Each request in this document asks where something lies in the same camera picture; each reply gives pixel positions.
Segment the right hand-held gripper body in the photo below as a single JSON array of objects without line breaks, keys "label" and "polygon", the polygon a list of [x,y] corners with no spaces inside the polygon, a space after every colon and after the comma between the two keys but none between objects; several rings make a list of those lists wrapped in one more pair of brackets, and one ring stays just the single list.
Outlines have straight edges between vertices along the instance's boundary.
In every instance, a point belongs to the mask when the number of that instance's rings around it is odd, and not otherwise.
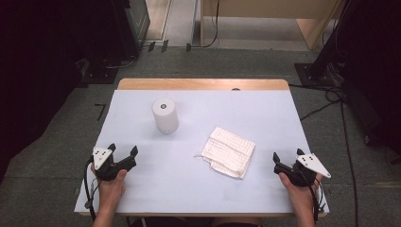
[{"label": "right hand-held gripper body", "polygon": [[314,153],[298,155],[292,169],[295,174],[292,183],[300,187],[314,184],[318,174],[325,178],[331,177],[329,171]]}]

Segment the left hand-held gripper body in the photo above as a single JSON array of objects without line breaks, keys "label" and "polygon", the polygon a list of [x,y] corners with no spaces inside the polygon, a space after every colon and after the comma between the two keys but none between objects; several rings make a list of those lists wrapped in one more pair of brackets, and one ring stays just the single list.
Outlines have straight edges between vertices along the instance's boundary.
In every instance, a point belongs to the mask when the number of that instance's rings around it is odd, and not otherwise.
[{"label": "left hand-held gripper body", "polygon": [[113,159],[113,152],[107,148],[94,148],[94,170],[96,177],[101,181],[112,181],[117,173],[122,170],[117,167]]}]

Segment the white cylinder speaker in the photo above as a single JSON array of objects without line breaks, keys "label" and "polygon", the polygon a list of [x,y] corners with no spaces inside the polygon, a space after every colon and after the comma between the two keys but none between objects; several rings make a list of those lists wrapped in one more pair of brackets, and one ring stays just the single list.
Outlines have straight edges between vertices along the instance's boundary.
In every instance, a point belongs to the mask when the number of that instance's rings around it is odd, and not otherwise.
[{"label": "white cylinder speaker", "polygon": [[157,129],[170,134],[179,127],[179,119],[175,102],[170,98],[159,98],[152,104],[152,113]]}]

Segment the white waffle cloth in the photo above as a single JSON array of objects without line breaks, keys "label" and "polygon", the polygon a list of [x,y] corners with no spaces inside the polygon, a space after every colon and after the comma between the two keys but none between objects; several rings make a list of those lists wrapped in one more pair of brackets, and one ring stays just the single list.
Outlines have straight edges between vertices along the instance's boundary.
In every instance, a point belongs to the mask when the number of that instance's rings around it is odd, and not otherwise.
[{"label": "white waffle cloth", "polygon": [[200,154],[215,171],[236,179],[243,179],[247,173],[255,142],[242,138],[220,127],[209,135]]}]

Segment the person's right hand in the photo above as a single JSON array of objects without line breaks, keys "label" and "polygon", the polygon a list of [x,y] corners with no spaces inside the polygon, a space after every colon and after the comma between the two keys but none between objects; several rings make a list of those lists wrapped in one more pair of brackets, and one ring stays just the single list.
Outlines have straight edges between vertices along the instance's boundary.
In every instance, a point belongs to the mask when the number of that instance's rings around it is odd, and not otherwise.
[{"label": "person's right hand", "polygon": [[279,178],[282,182],[282,185],[288,192],[293,209],[312,209],[314,207],[316,191],[319,188],[319,181],[322,179],[321,174],[317,175],[314,184],[307,187],[299,187],[294,185],[285,173],[280,173]]}]

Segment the person's left hand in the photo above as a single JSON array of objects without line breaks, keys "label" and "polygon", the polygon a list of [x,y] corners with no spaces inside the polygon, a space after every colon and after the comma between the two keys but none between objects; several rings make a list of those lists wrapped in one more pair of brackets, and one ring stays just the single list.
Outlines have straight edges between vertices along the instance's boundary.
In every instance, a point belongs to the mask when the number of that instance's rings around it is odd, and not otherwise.
[{"label": "person's left hand", "polygon": [[99,184],[99,206],[116,209],[125,193],[125,178],[128,171],[120,170],[112,181],[102,181]]}]

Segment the white table mat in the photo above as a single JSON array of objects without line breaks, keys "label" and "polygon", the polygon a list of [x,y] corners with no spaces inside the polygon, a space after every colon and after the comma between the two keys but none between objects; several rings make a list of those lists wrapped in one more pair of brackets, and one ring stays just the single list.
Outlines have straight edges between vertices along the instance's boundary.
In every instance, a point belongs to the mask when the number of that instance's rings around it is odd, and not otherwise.
[{"label": "white table mat", "polygon": [[[156,127],[151,107],[159,98],[176,105],[179,127],[170,134]],[[255,142],[243,179],[223,175],[195,157],[215,127]],[[276,152],[291,165],[297,148],[309,151],[288,91],[117,90],[96,144],[115,144],[115,160],[138,148],[117,209],[133,216],[288,214],[288,193],[273,172],[272,156]]]}]

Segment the person's dark clothing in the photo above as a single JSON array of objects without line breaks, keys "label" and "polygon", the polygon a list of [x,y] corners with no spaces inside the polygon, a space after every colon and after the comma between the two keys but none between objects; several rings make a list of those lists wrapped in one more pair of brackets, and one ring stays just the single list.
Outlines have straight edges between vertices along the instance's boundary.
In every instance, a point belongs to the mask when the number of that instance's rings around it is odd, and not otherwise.
[{"label": "person's dark clothing", "polygon": [[262,227],[262,225],[246,220],[207,218],[205,221],[188,221],[173,217],[151,217],[137,219],[130,227]]}]

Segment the dark curtain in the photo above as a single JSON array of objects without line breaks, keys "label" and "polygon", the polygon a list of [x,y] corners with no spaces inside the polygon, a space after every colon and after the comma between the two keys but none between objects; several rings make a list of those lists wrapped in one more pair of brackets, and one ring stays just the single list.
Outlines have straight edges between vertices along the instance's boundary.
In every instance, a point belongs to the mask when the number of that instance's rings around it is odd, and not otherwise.
[{"label": "dark curtain", "polygon": [[0,0],[0,183],[80,83],[76,62],[106,59],[111,11],[111,0]]},{"label": "dark curtain", "polygon": [[359,0],[342,40],[346,81],[375,111],[368,132],[401,155],[401,0]]}]

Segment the light wooden desk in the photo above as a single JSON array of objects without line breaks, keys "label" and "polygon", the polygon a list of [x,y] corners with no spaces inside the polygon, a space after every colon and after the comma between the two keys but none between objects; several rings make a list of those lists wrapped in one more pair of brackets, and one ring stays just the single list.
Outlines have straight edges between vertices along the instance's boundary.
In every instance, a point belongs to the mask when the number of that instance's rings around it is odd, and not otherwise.
[{"label": "light wooden desk", "polygon": [[205,17],[295,19],[305,43],[314,49],[329,22],[342,12],[346,0],[200,0],[200,44]]}]

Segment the black stand base plate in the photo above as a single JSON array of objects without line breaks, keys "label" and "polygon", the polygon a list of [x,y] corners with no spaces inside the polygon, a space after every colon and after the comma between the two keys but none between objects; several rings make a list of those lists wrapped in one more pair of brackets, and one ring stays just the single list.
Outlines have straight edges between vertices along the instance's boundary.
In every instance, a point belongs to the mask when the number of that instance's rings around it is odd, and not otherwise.
[{"label": "black stand base plate", "polygon": [[295,63],[294,67],[303,86],[333,86],[334,81],[325,69],[315,63]]},{"label": "black stand base plate", "polygon": [[95,62],[86,60],[81,82],[84,84],[113,84],[118,69],[108,60]]}]

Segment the black stand post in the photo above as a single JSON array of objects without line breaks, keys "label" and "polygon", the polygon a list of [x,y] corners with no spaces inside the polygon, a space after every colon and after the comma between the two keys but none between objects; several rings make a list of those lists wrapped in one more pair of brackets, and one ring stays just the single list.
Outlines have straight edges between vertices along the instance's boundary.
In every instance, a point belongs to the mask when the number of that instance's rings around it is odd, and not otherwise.
[{"label": "black stand post", "polygon": [[338,23],[335,26],[334,32],[328,39],[318,58],[311,64],[309,68],[309,74],[312,79],[321,79],[328,63],[334,56],[340,53],[339,35],[346,28],[348,21],[354,14],[355,9],[360,2],[361,0],[346,0],[346,4],[340,15]]}]

